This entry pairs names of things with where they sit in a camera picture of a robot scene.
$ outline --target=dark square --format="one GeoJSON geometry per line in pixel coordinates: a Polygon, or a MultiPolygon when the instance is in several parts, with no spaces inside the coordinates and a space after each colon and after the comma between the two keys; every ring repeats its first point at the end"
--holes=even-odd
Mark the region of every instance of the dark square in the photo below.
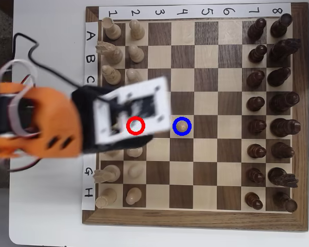
{"type": "Polygon", "coordinates": [[[266,44],[267,43],[267,26],[263,29],[263,34],[259,40],[251,40],[248,35],[249,27],[254,24],[255,21],[243,21],[243,45],[245,44],[266,44]]]}
{"type": "Polygon", "coordinates": [[[281,208],[275,204],[274,197],[279,192],[283,192],[290,196],[289,190],[290,188],[267,187],[266,188],[266,211],[286,211],[284,208],[281,208]]]}
{"type": "Polygon", "coordinates": [[[218,69],[195,69],[195,92],[217,92],[218,69]]]}
{"type": "Polygon", "coordinates": [[[170,107],[172,115],[193,115],[194,97],[194,92],[171,92],[170,107]]]}
{"type": "Polygon", "coordinates": [[[268,44],[267,49],[267,67],[268,68],[281,68],[281,67],[290,67],[290,56],[288,56],[286,59],[279,60],[279,61],[273,61],[270,59],[270,50],[273,47],[273,44],[268,44]]]}
{"type": "Polygon", "coordinates": [[[194,162],[194,185],[217,184],[216,162],[194,162]]]}
{"type": "Polygon", "coordinates": [[[106,81],[106,79],[102,75],[102,87],[107,87],[109,89],[117,89],[118,87],[125,85],[125,70],[124,69],[116,69],[116,70],[119,71],[122,76],[121,81],[117,85],[111,85],[106,81]]]}
{"type": "Polygon", "coordinates": [[[218,139],[217,140],[218,162],[242,162],[241,139],[218,139]]]}
{"type": "Polygon", "coordinates": [[[243,92],[265,92],[267,91],[267,69],[266,68],[243,68],[243,92]],[[261,70],[264,72],[264,79],[261,83],[261,85],[255,89],[251,88],[247,84],[247,78],[250,74],[253,72],[261,70]]]}
{"type": "Polygon", "coordinates": [[[217,138],[217,115],[195,115],[194,138],[217,138]]]}
{"type": "Polygon", "coordinates": [[[146,184],[124,184],[123,189],[123,207],[145,207],[146,206],[146,184]],[[138,202],[135,202],[133,205],[129,205],[126,202],[127,193],[132,188],[139,188],[142,192],[141,199],[138,202]]]}
{"type": "Polygon", "coordinates": [[[218,67],[241,68],[243,63],[243,45],[219,45],[218,67]]]}
{"type": "Polygon", "coordinates": [[[139,46],[139,48],[144,52],[144,59],[140,63],[134,63],[129,57],[128,46],[126,46],[125,68],[148,68],[148,47],[139,46]]]}
{"type": "Polygon", "coordinates": [[[266,149],[267,149],[266,162],[267,163],[289,163],[290,158],[275,158],[275,157],[272,156],[271,148],[276,143],[285,143],[285,144],[290,146],[290,140],[267,139],[266,140],[266,149]]]}
{"type": "Polygon", "coordinates": [[[255,116],[255,115],[243,115],[242,116],[242,139],[265,139],[266,138],[266,130],[261,133],[253,134],[249,132],[248,125],[252,120],[262,120],[266,121],[266,116],[255,116]]]}
{"type": "Polygon", "coordinates": [[[192,185],[169,186],[169,208],[193,208],[194,191],[192,185]]]}
{"type": "Polygon", "coordinates": [[[290,108],[285,112],[274,112],[270,108],[271,99],[278,94],[285,94],[288,92],[267,92],[267,115],[290,115],[290,108]]]}
{"type": "Polygon", "coordinates": [[[242,188],[233,186],[217,187],[217,209],[241,210],[242,188]]]}
{"type": "Polygon", "coordinates": [[[171,138],[170,139],[170,161],[193,161],[194,140],[171,138]]]}
{"type": "Polygon", "coordinates": [[[171,46],[172,68],[194,68],[195,46],[194,45],[172,45],[171,46]]]}
{"type": "Polygon", "coordinates": [[[146,162],[147,184],[169,184],[169,162],[147,161],[146,162]]]}
{"type": "Polygon", "coordinates": [[[266,164],[262,163],[242,163],[242,186],[250,187],[266,187],[266,180],[262,183],[256,183],[247,178],[247,172],[251,168],[258,169],[264,176],[266,176],[266,164]]]}
{"type": "Polygon", "coordinates": [[[242,93],[241,92],[218,92],[219,115],[241,115],[242,93]]]}
{"type": "Polygon", "coordinates": [[[111,44],[114,44],[116,46],[125,46],[126,43],[126,24],[125,23],[116,23],[118,27],[120,27],[121,31],[122,31],[122,35],[116,39],[116,40],[110,40],[108,38],[108,36],[106,35],[106,32],[105,30],[103,30],[103,41],[104,42],[108,42],[108,43],[111,43],[111,44]]]}
{"type": "Polygon", "coordinates": [[[195,45],[217,45],[218,22],[195,23],[195,45]]]}
{"type": "Polygon", "coordinates": [[[149,23],[149,45],[171,45],[171,23],[149,23]]]}
{"type": "Polygon", "coordinates": [[[168,88],[170,91],[171,69],[170,68],[150,68],[148,69],[148,80],[165,76],[167,78],[168,88]]]}
{"type": "Polygon", "coordinates": [[[115,165],[119,168],[120,170],[120,177],[118,178],[117,181],[113,182],[113,183],[109,183],[109,182],[104,182],[105,184],[122,184],[123,180],[124,180],[124,161],[100,161],[101,162],[101,170],[104,169],[105,167],[109,166],[109,165],[115,165]]]}

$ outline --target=printed number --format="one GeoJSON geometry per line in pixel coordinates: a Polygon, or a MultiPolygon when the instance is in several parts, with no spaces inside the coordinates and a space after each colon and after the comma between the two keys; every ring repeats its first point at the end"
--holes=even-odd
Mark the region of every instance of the printed number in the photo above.
{"type": "Polygon", "coordinates": [[[277,14],[277,13],[281,14],[281,13],[283,13],[283,10],[282,10],[281,8],[279,8],[279,9],[273,9],[272,12],[273,12],[274,14],[277,14]]]}
{"type": "Polygon", "coordinates": [[[232,10],[233,12],[236,12],[236,11],[235,11],[234,9],[232,9],[232,8],[226,8],[226,9],[224,9],[223,14],[229,15],[229,14],[230,14],[230,10],[232,10]]]}

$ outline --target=black chess piece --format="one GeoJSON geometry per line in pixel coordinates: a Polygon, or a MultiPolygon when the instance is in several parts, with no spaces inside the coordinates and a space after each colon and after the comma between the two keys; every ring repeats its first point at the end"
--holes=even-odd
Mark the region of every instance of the black chess piece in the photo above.
{"type": "Polygon", "coordinates": [[[247,100],[246,107],[252,112],[259,111],[264,106],[264,98],[262,97],[251,97],[247,100]]]}
{"type": "Polygon", "coordinates": [[[270,86],[280,86],[290,76],[290,68],[279,68],[268,75],[267,81],[270,86]]]}
{"type": "Polygon", "coordinates": [[[271,35],[275,38],[284,36],[287,32],[287,28],[292,24],[292,16],[290,14],[283,14],[278,21],[275,21],[271,28],[271,35]]]}
{"type": "Polygon", "coordinates": [[[251,50],[248,59],[253,63],[260,63],[266,53],[267,47],[265,45],[258,45],[255,49],[251,50]]]}
{"type": "Polygon", "coordinates": [[[255,21],[254,24],[252,24],[248,31],[247,31],[247,35],[248,37],[253,40],[259,40],[263,34],[263,29],[266,27],[267,22],[264,18],[259,18],[255,21]]]}
{"type": "Polygon", "coordinates": [[[277,118],[270,124],[270,131],[273,135],[278,137],[296,135],[300,130],[301,124],[294,119],[286,120],[284,118],[277,118]]]}

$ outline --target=white chess piece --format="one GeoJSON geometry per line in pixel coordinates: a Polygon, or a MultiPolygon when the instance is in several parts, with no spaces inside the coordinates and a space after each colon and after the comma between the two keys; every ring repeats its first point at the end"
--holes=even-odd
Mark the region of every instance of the white chess piece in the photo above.
{"type": "Polygon", "coordinates": [[[130,59],[134,63],[140,63],[144,59],[144,52],[143,52],[143,50],[141,48],[138,48],[137,45],[129,46],[128,47],[128,53],[129,53],[130,59]]]}
{"type": "Polygon", "coordinates": [[[110,17],[103,18],[102,27],[110,40],[117,40],[122,35],[120,27],[110,17]]]}
{"type": "Polygon", "coordinates": [[[140,40],[144,37],[145,30],[144,27],[140,25],[140,22],[138,20],[131,20],[129,22],[130,27],[130,36],[133,39],[140,40]]]}
{"type": "Polygon", "coordinates": [[[138,202],[142,197],[142,192],[139,188],[132,188],[128,191],[126,196],[126,202],[129,205],[133,205],[134,203],[138,202]]]}

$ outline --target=white pawn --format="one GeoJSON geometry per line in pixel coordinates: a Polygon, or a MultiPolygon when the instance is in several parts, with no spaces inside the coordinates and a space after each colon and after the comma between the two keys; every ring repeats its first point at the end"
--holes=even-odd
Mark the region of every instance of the white pawn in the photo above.
{"type": "Polygon", "coordinates": [[[128,191],[126,196],[126,202],[129,205],[133,205],[134,203],[138,202],[142,197],[142,192],[139,188],[132,188],[128,191]]]}
{"type": "Polygon", "coordinates": [[[137,45],[129,46],[128,53],[129,53],[130,59],[134,63],[140,63],[144,59],[144,52],[142,51],[142,49],[138,48],[137,45]]]}
{"type": "Polygon", "coordinates": [[[130,35],[133,39],[140,40],[144,37],[145,30],[142,27],[138,20],[131,20],[129,22],[130,35]]]}
{"type": "Polygon", "coordinates": [[[103,18],[102,27],[110,40],[117,40],[122,35],[120,27],[110,17],[103,18]]]}
{"type": "Polygon", "coordinates": [[[111,85],[117,85],[122,79],[120,72],[108,65],[102,66],[102,73],[106,81],[111,85]]]}

